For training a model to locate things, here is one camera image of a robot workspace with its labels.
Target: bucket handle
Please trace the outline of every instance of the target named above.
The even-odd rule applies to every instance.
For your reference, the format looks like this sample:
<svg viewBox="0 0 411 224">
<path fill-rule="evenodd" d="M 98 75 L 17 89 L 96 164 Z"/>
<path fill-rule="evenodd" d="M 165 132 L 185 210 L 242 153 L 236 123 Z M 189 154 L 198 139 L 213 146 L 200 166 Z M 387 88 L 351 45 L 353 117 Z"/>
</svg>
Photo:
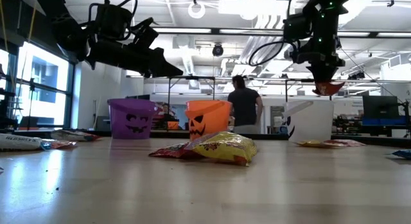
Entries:
<svg viewBox="0 0 411 224">
<path fill-rule="evenodd" d="M 290 117 L 291 115 L 294 115 L 310 106 L 312 106 L 314 104 L 314 102 L 312 101 L 305 101 L 303 103 L 301 103 L 300 105 L 297 105 L 293 108 L 291 108 L 290 110 L 287 110 L 285 112 L 283 112 L 283 116 L 284 117 Z"/>
<path fill-rule="evenodd" d="M 136 112 L 139 112 L 139 113 L 142 113 L 142 114 L 147 114 L 147 112 L 148 112 L 147 109 L 131 109 L 131 108 L 127 108 L 123 105 L 119 105 L 117 103 L 111 103 L 109 99 L 107 100 L 107 104 L 109 104 L 110 107 L 112 107 L 116 110 L 120 110 L 122 112 L 126 112 L 126 113 L 129 113 L 129 114 L 134 114 Z M 153 111 L 150 110 L 149 112 L 153 113 L 153 115 L 155 115 L 155 114 L 159 113 L 159 110 L 158 110 L 157 106 L 154 105 L 154 110 Z"/>
<path fill-rule="evenodd" d="M 216 110 L 218 108 L 221 108 L 224 106 L 224 102 L 220 101 L 218 103 L 216 103 L 215 105 L 210 105 L 206 108 L 200 109 L 200 110 L 196 110 L 196 111 L 190 111 L 190 110 L 186 110 L 186 116 L 190 119 L 191 117 L 198 117 L 201 115 L 204 115 L 206 113 L 209 113 L 213 110 Z"/>
</svg>

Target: plastic bucket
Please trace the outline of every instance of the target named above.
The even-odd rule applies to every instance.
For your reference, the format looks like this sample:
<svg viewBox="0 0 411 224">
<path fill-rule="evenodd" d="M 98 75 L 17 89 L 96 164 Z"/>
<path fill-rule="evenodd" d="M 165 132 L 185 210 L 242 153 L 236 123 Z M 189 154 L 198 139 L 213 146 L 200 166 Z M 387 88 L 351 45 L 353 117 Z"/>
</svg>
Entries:
<svg viewBox="0 0 411 224">
<path fill-rule="evenodd" d="M 167 121 L 167 127 L 169 130 L 178 130 L 179 122 L 178 121 Z"/>
<path fill-rule="evenodd" d="M 285 105 L 288 140 L 326 141 L 331 139 L 334 103 L 332 101 L 294 101 Z"/>
<path fill-rule="evenodd" d="M 109 99 L 111 135 L 114 139 L 148 139 L 153 116 L 158 113 L 154 102 L 145 99 Z"/>
<path fill-rule="evenodd" d="M 227 131 L 231 112 L 228 101 L 189 101 L 186 115 L 189 119 L 190 140 L 205 134 Z"/>
</svg>

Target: white bucket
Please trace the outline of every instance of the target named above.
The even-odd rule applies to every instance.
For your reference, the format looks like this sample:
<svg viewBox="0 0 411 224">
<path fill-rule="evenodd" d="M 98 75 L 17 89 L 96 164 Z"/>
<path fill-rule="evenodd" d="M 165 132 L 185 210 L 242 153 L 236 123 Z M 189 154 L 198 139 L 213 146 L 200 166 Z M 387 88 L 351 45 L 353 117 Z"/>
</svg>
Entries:
<svg viewBox="0 0 411 224">
<path fill-rule="evenodd" d="M 331 139 L 334 103 L 332 101 L 294 101 L 285 105 L 288 140 L 326 141 Z"/>
</svg>

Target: orange bucket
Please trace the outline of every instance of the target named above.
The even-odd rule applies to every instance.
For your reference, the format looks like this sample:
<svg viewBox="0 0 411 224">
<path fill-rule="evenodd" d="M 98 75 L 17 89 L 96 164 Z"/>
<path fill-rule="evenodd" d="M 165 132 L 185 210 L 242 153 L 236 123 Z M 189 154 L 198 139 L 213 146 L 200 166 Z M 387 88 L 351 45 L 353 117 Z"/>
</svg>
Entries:
<svg viewBox="0 0 411 224">
<path fill-rule="evenodd" d="M 167 121 L 167 127 L 169 130 L 178 130 L 179 122 L 178 121 Z"/>
<path fill-rule="evenodd" d="M 190 141 L 205 134 L 227 131 L 231 112 L 228 101 L 189 101 L 186 116 L 189 119 Z"/>
</svg>

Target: dark t-shirt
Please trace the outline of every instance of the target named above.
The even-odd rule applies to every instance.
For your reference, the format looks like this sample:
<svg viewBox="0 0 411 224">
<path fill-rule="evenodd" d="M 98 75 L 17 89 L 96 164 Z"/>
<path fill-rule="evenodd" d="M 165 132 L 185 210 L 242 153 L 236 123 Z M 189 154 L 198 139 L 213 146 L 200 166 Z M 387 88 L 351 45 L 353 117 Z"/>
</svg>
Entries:
<svg viewBox="0 0 411 224">
<path fill-rule="evenodd" d="M 236 89 L 229 94 L 229 99 L 234 108 L 234 126 L 256 124 L 256 100 L 259 97 L 257 91 L 252 89 Z"/>
</svg>

